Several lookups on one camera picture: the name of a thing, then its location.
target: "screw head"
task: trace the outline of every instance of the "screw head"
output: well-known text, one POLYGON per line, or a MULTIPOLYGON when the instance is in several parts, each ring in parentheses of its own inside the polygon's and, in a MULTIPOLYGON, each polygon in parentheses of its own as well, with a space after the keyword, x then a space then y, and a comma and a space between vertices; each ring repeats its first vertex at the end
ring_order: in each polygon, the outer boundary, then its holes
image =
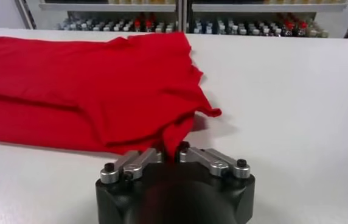
POLYGON ((103 169, 107 172, 113 172, 114 171, 114 163, 106 163, 103 169))
POLYGON ((222 161, 216 161, 213 163, 217 168, 222 168, 224 167, 226 164, 222 161))
POLYGON ((245 159, 238 159, 237 160, 237 167, 244 168, 247 166, 247 161, 245 159))

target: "folded shirt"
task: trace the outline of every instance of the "folded shirt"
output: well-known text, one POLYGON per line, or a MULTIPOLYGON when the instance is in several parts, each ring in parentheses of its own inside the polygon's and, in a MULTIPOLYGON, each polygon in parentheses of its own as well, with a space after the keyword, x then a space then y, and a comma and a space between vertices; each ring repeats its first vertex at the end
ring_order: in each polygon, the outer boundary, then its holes
POLYGON ((219 116, 198 86, 183 33, 109 42, 0 37, 0 141, 125 153, 163 141, 169 155, 194 112, 219 116))

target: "white table surface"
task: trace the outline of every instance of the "white table surface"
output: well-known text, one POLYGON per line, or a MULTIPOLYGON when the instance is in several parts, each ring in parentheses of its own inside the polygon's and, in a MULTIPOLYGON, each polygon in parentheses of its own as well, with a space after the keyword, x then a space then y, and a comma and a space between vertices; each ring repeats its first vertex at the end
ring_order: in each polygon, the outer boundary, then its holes
MULTIPOLYGON (((105 41, 125 33, 0 29, 105 41)), ((219 118, 186 138, 245 158, 252 224, 348 223, 348 40, 188 35, 219 118)), ((0 144, 0 224, 97 223, 94 183, 112 155, 0 144)))

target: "fabric fold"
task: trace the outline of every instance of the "fabric fold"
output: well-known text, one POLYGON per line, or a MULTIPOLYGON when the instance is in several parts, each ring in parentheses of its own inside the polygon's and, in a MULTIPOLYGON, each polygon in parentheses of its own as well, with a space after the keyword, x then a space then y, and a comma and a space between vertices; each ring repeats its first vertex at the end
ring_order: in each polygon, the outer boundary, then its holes
POLYGON ((183 33, 108 42, 0 37, 0 141, 125 153, 164 141, 194 112, 219 116, 198 86, 183 33))

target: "silver metal bracket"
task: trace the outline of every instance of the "silver metal bracket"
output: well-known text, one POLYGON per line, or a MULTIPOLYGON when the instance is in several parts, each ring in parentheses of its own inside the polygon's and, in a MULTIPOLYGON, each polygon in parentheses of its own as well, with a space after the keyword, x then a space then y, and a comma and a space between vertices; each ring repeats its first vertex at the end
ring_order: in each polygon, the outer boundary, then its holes
POLYGON ((149 163, 161 163, 162 153, 157 152, 154 148, 147 149, 143 154, 141 154, 136 160, 131 164, 124 166, 124 173, 130 174, 132 180, 139 179, 143 176, 143 169, 149 163))
POLYGON ((227 162, 208 155, 196 147, 190 147, 179 153, 181 163, 199 162, 209 169, 209 173, 213 176, 222 177, 228 170, 227 162))
MULTIPOLYGON (((198 149, 190 147, 189 143, 180 146, 179 162, 198 162, 209 170, 209 173, 216 177, 223 177, 230 172, 236 178, 249 178, 251 175, 250 166, 244 159, 232 159, 215 149, 198 149)), ((104 184, 116 183, 120 175, 124 174, 127 181, 137 180, 143 176, 144 168, 150 163, 162 163, 162 152, 155 148, 149 148, 141 155, 138 151, 132 150, 119 158, 115 163, 105 164, 101 170, 100 179, 104 184)))
POLYGON ((131 150, 128 151, 124 156, 120 157, 114 164, 106 164, 105 168, 100 172, 101 182, 104 184, 111 184, 119 181, 120 172, 122 172, 123 166, 131 163, 138 156, 138 151, 131 150))
POLYGON ((215 149, 206 149, 205 153, 207 153, 210 156, 213 156, 214 158, 217 158, 226 162, 229 166, 229 170, 232 172, 232 174, 235 177, 237 178, 250 177, 250 174, 251 174, 250 166, 247 164, 247 162, 244 159, 234 160, 231 157, 226 156, 215 149))

